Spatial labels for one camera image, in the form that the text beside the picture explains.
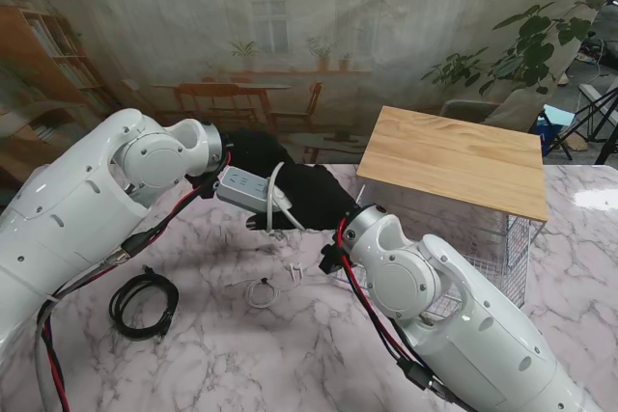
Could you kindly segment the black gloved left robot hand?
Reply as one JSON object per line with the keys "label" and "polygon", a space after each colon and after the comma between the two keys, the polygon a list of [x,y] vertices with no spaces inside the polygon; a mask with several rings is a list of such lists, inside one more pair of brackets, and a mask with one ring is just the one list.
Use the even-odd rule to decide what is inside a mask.
{"label": "black gloved left robot hand", "polygon": [[292,157],[271,134],[239,129],[224,135],[231,153],[231,165],[248,173],[267,178],[281,162],[294,165]]}

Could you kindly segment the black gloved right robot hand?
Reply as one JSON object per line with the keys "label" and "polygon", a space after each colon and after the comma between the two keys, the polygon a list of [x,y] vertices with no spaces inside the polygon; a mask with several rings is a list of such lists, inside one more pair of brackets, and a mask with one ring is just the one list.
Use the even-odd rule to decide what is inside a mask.
{"label": "black gloved right robot hand", "polygon": [[265,178],[280,162],[283,166],[275,185],[291,201],[290,214],[305,229],[335,230],[347,213],[357,209],[353,197],[323,165],[296,164],[290,159],[253,159],[237,161],[235,166]]}

